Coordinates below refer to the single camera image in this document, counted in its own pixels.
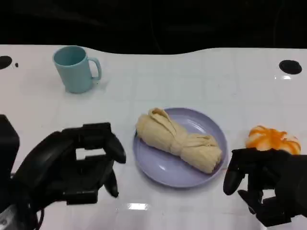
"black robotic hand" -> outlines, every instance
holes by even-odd
[[[239,190],[252,214],[266,227],[307,217],[307,155],[283,150],[236,149],[224,179],[224,193],[233,194],[248,174],[248,190]],[[264,189],[275,196],[262,200]]]
[[[44,208],[53,202],[93,204],[102,186],[112,196],[118,196],[113,164],[125,163],[126,154],[110,123],[86,124],[50,134],[11,175],[18,148],[18,134],[6,116],[0,115],[0,214],[16,207],[18,218],[11,219],[26,230],[41,226]],[[103,149],[105,154],[78,160],[77,149]]]

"tied cloth bundle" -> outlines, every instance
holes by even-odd
[[[136,129],[147,145],[179,156],[205,173],[212,173],[221,161],[222,151],[214,137],[188,133],[162,109],[151,109],[148,115],[141,115]]]

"white table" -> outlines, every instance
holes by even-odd
[[[146,178],[134,162],[134,125],[152,107],[189,107],[221,126],[230,150],[243,147],[248,130],[262,124],[295,134],[306,153],[307,50],[217,48],[151,56],[87,49],[100,60],[104,80],[74,95],[65,92],[53,66],[58,48],[0,46],[1,55],[13,58],[9,68],[0,70],[0,113],[21,139],[14,170],[49,133],[92,122],[111,122],[128,159],[126,165],[115,165],[118,199],[102,188],[96,205],[53,204],[46,209],[43,230],[264,229],[238,195],[224,195],[223,174],[191,190],[165,189]],[[299,61],[302,73],[290,76],[279,70],[284,59]],[[246,188],[246,181],[241,187]],[[298,217],[272,229],[306,224]]]

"lavender plate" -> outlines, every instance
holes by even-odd
[[[222,160],[212,174],[205,174],[179,157],[148,146],[135,134],[133,151],[140,169],[151,179],[176,188],[194,187],[213,179],[222,169],[224,161],[228,160],[227,142],[222,130],[214,121],[200,112],[187,108],[169,108],[165,111],[188,132],[214,136],[223,151]]]

